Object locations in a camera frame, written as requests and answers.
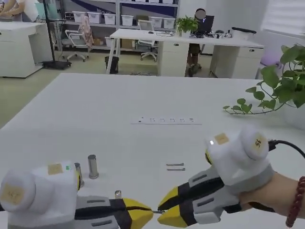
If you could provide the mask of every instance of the window blind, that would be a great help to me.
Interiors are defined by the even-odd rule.
[[[305,38],[305,0],[269,0],[262,30]]]

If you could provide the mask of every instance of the red beaded bracelet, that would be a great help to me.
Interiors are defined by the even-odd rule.
[[[292,206],[290,207],[289,214],[286,220],[286,226],[289,228],[293,227],[296,218],[300,213],[304,193],[305,193],[305,177],[301,177],[299,183],[297,184],[295,200]]]

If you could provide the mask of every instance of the metal cylinder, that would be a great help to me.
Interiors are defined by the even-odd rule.
[[[97,171],[96,155],[91,154],[88,156],[89,163],[89,178],[96,179],[99,177],[99,172]]]
[[[75,164],[76,171],[80,175],[80,187],[83,187],[85,184],[85,181],[82,179],[81,165],[80,165],[80,163],[74,163],[74,164]]]
[[[122,199],[122,192],[121,192],[121,190],[116,190],[116,191],[114,192],[114,197],[115,197],[116,199]]]

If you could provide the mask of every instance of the trash bin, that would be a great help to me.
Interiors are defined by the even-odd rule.
[[[106,68],[108,67],[109,56],[105,57]],[[119,58],[114,56],[110,67],[110,74],[117,74],[119,72]]]

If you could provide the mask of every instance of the desk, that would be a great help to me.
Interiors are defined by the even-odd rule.
[[[304,132],[272,114],[236,117],[222,111],[241,96],[254,103],[244,90],[256,82],[62,73],[1,129],[4,159],[0,161],[0,180],[12,167],[27,169],[70,159],[80,162],[85,178],[80,195],[114,198],[115,190],[121,190],[123,197],[156,209],[172,187],[209,167],[203,138],[211,132],[254,124],[268,138],[291,141],[305,149]],[[142,115],[191,116],[203,125],[131,125]],[[87,178],[89,154],[97,156],[97,180]],[[289,147],[279,146],[269,157],[278,172],[295,179],[305,174],[304,160]],[[166,171],[166,163],[181,162],[185,172]],[[170,228],[159,225],[157,217],[144,229]],[[6,213],[0,213],[0,228],[6,223]],[[205,227],[284,228],[285,218],[250,210],[224,213],[220,223],[192,228]],[[304,221],[297,220],[294,228],[303,229]]]
[[[155,31],[154,34],[149,34],[148,31],[118,29],[110,36],[112,47],[109,61],[112,60],[115,43],[120,47],[120,39],[158,41],[158,75],[184,77],[189,44],[212,44],[215,49],[210,70],[218,78],[255,79],[264,54],[262,45],[250,41],[234,38],[184,38],[162,36],[161,33]]]
[[[51,59],[46,24],[0,22],[0,76],[26,78]]]

